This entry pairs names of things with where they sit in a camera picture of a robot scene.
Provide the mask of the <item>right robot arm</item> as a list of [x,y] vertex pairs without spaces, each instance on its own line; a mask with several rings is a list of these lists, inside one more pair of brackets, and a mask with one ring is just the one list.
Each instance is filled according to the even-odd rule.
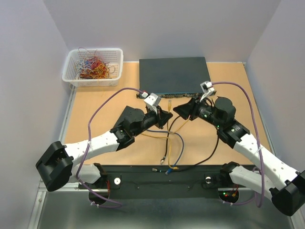
[[235,119],[236,108],[230,99],[218,97],[214,105],[199,98],[173,109],[183,119],[202,120],[217,129],[221,141],[248,158],[260,169],[249,171],[230,162],[219,175],[222,185],[239,184],[267,197],[284,215],[294,215],[305,203],[305,173],[285,164],[258,142],[250,131]]

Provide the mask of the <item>small black network switch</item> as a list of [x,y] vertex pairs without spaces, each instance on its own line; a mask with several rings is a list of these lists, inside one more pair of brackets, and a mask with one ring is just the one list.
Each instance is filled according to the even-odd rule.
[[144,116],[143,110],[126,106],[113,128],[119,127],[127,134],[137,136],[144,131]]

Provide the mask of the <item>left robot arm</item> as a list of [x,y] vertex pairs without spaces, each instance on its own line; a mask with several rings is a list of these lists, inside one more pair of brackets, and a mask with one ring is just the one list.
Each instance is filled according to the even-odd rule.
[[83,161],[127,148],[136,136],[152,126],[162,129],[172,116],[159,106],[156,111],[148,109],[146,113],[126,106],[114,127],[100,136],[66,145],[60,141],[51,143],[36,163],[36,169],[49,192],[80,180],[101,188],[106,183],[101,166],[85,166]]

